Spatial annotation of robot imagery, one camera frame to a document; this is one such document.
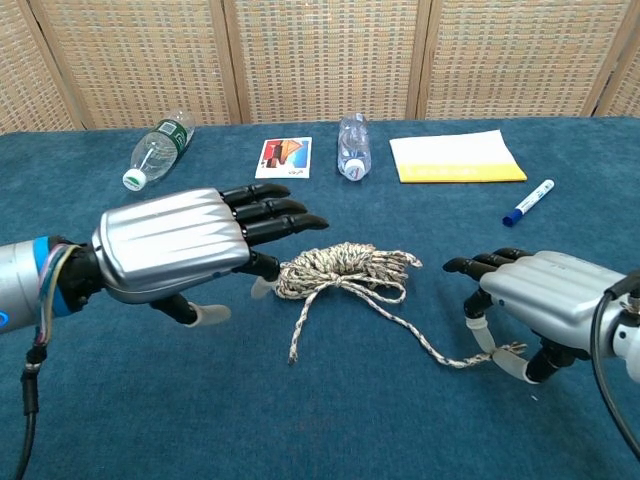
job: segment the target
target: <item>table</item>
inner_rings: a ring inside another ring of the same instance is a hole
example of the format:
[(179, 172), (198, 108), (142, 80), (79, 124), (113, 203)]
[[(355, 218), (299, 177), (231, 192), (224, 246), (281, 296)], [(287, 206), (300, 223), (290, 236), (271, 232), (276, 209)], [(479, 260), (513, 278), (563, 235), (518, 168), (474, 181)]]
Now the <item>table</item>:
[[(402, 185), (388, 140), (499, 128), (526, 183)], [(262, 246), (281, 260), (350, 241), (403, 250), (408, 298), (391, 311), (443, 353), (478, 350), (462, 302), (474, 282), (447, 274), (452, 257), (504, 246), (559, 250), (608, 268), (637, 268), (640, 120), (523, 118), (371, 124), (373, 169), (361, 183), (336, 171), (337, 123), (196, 130), (162, 182), (124, 189), (140, 130), (0, 137), (0, 244), (62, 234), (88, 241), (103, 211), (202, 186), (252, 183), (267, 138), (313, 137), (311, 178), (282, 180), (331, 227)], [(555, 189), (514, 228), (501, 224), (543, 179)], [(287, 364), (301, 301), (249, 298), (253, 279), (231, 275), (186, 292), (226, 303), (231, 321), (186, 329), (146, 305), (92, 297), (58, 319), (40, 374), (27, 478), (638, 478), (633, 456), (578, 362), (525, 385), (495, 365), (441, 367), (405, 329), (332, 289), (314, 303)], [(537, 337), (490, 312), (500, 343)], [(24, 428), (19, 377), (31, 329), (0, 337), (0, 465), (13, 471)], [(638, 386), (607, 361), (636, 432)]]

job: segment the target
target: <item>black cable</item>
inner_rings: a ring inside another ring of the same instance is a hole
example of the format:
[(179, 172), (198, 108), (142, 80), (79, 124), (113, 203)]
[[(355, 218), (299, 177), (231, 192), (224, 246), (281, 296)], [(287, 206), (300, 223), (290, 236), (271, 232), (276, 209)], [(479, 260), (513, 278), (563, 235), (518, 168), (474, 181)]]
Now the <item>black cable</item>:
[(591, 365), (593, 366), (593, 374), (596, 377), (596, 383), (598, 384), (598, 389), (600, 390), (600, 395), (604, 400), (609, 413), (611, 414), (611, 418), (613, 418), (614, 423), (618, 427), (618, 430), (622, 434), (625, 442), (629, 445), (629, 448), (636, 456), (636, 458), (640, 461), (640, 445), (638, 441), (633, 436), (631, 429), (625, 419), (622, 417), (620, 411), (618, 410), (617, 405), (615, 404), (612, 396), (611, 390), (609, 389), (609, 384), (607, 383), (607, 379), (605, 377), (604, 368), (602, 366), (602, 353), (600, 351), (600, 331), (602, 329), (602, 317), (604, 315), (604, 311), (611, 302), (612, 299), (615, 298), (613, 292), (607, 291), (598, 302), (598, 306), (593, 312), (593, 318), (591, 322), (591, 339), (589, 341), (589, 348), (591, 350)]
[(20, 463), (16, 469), (16, 480), (22, 480), (24, 473), (27, 471), (27, 465), (29, 465), (29, 459), (31, 458), (31, 449), (33, 447), (33, 440), (36, 436), (36, 413), (30, 413), (27, 415), (27, 426), (24, 432), (24, 445), (22, 446), (22, 455), (20, 455)]
[(16, 480), (22, 480), (29, 465), (33, 440), (36, 436), (36, 415), (40, 409), (38, 405), (38, 373), (42, 363), (47, 359), (47, 347), (45, 345), (34, 345), (27, 352), (27, 362), (22, 371), (20, 382), (22, 383), (22, 403), (24, 416), (27, 417), (27, 426), (24, 434), (24, 444), (20, 462), (16, 469)]

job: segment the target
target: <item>stack of paper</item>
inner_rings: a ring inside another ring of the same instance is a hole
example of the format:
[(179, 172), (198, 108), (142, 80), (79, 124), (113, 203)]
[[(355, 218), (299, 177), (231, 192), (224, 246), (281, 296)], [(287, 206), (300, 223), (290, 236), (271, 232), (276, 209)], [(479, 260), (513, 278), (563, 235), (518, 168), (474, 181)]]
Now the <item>stack of paper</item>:
[(402, 183), (518, 182), (527, 179), (500, 130), (390, 140)]

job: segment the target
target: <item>bottle cap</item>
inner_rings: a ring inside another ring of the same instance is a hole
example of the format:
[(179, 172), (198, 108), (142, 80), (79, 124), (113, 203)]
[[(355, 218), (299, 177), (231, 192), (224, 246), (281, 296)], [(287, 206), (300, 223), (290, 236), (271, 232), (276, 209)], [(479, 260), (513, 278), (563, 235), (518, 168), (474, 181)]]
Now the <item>bottle cap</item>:
[(344, 164), (344, 175), (351, 181), (357, 182), (364, 177), (364, 162), (359, 158), (352, 158), (347, 160)]
[(147, 176), (137, 168), (132, 168), (131, 170), (127, 170), (127, 173), (122, 176), (122, 183), (124, 183), (124, 186), (129, 190), (137, 192), (138, 190), (142, 190), (147, 184)]

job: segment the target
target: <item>wicker screen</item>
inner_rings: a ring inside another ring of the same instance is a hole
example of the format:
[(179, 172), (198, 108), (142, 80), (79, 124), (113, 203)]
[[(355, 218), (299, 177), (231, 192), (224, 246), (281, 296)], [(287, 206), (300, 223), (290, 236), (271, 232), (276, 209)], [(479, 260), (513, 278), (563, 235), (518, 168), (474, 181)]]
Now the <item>wicker screen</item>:
[(418, 1), (229, 1), (252, 122), (405, 117)]
[(0, 0), (0, 132), (69, 130), (71, 117), (15, 0)]
[(591, 114), (586, 99), (631, 1), (433, 0), (420, 117)]
[(640, 117), (640, 47), (635, 49), (631, 62), (613, 95), (611, 105), (604, 114)]
[(229, 122), (209, 0), (32, 0), (97, 128)]

